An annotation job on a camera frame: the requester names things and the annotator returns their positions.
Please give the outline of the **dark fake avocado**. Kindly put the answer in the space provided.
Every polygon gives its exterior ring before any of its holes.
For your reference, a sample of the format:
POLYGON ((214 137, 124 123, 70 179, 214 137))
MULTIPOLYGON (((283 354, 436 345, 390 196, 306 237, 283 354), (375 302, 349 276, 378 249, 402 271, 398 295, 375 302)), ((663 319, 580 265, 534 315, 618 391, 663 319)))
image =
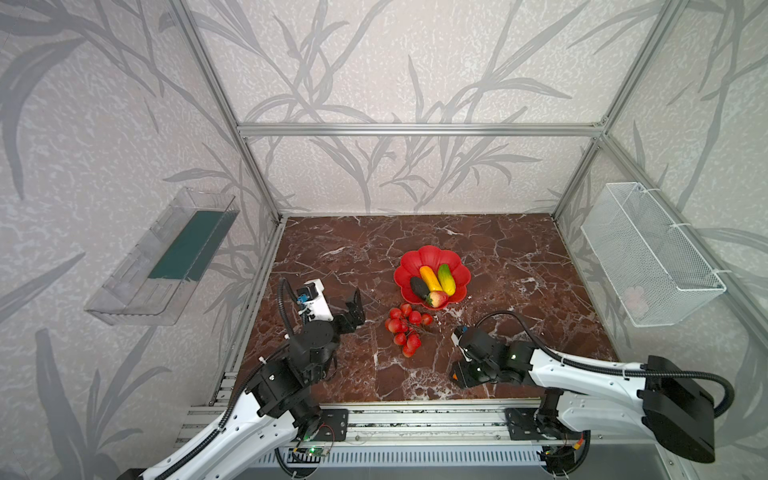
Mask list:
POLYGON ((425 281, 419 276, 413 276, 410 278, 411 291, 420 299, 426 300, 431 290, 425 283, 425 281))

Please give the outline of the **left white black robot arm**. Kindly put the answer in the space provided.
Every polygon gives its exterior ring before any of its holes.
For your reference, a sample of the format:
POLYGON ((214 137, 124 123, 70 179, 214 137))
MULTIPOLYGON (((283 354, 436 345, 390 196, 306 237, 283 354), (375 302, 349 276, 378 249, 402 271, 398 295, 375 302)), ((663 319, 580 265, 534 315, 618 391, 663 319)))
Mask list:
POLYGON ((320 429, 323 411, 311 388, 326 379, 342 336, 365 323, 361 293, 332 313, 319 281, 292 290, 282 280, 277 304, 285 340, 248 373, 226 410, 166 459, 122 478, 234 479, 268 452, 320 429))

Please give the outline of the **red fake cherry tomato bunch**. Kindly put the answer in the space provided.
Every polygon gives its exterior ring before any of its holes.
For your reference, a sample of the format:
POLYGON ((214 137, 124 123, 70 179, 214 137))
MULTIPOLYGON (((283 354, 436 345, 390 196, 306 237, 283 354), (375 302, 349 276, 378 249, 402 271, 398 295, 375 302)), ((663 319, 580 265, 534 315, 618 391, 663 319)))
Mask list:
POLYGON ((384 325, 402 355, 411 358, 423 345, 422 336, 433 323, 433 315, 416 310, 410 303, 402 303, 389 311, 384 325))

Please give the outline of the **yellow fake squash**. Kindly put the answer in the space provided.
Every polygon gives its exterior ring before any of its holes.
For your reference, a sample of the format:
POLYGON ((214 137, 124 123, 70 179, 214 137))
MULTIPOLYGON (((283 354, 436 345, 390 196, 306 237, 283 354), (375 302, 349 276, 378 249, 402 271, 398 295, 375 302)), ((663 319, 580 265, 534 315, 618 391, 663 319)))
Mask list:
POLYGON ((436 273, 430 266, 428 265, 421 266, 419 269, 419 274, 431 291, 443 290, 442 285, 438 280, 436 273))

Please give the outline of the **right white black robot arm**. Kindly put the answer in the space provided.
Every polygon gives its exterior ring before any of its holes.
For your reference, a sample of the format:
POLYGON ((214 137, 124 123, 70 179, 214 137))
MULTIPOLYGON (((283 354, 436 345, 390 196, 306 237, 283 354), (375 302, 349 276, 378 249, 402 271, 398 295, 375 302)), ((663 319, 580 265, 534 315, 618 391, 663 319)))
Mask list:
POLYGON ((713 397, 663 357, 624 365, 569 359, 532 342, 504 343, 463 325, 454 329, 451 340, 461 353, 451 370, 460 388, 509 384, 543 389, 538 407, 506 409, 513 440, 584 445, 599 434, 648 438, 693 462, 715 460, 713 397))

